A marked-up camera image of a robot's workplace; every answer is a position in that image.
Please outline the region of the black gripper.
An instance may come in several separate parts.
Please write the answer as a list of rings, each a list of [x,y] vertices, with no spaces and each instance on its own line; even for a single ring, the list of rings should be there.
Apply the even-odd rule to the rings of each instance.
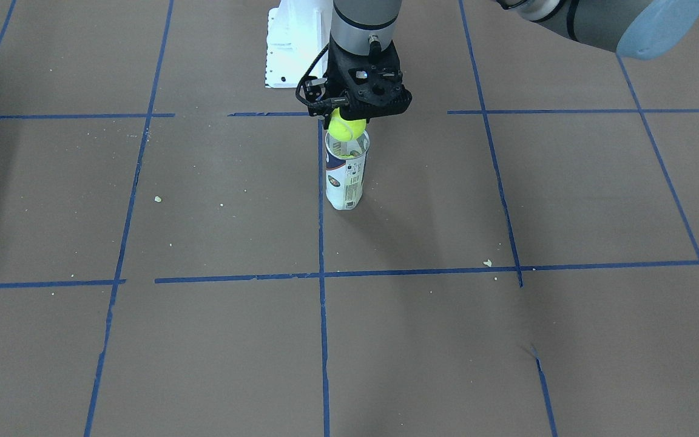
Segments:
[[[370,42],[371,54],[355,55],[328,41],[316,58],[327,57],[325,78],[328,102],[331,107],[325,115],[330,119],[338,108],[348,121],[376,117],[390,117],[405,113],[413,101],[413,95],[405,88],[399,53],[393,42],[382,49],[378,42]]]

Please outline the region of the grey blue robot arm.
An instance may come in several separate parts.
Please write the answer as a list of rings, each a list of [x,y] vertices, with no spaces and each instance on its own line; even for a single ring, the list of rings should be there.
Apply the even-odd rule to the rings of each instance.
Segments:
[[[332,123],[369,121],[408,110],[411,92],[403,83],[393,35],[399,1],[334,1],[324,75],[305,72],[295,97],[312,117]],[[500,1],[569,41],[625,58],[660,57],[687,34],[699,17],[699,1]]]

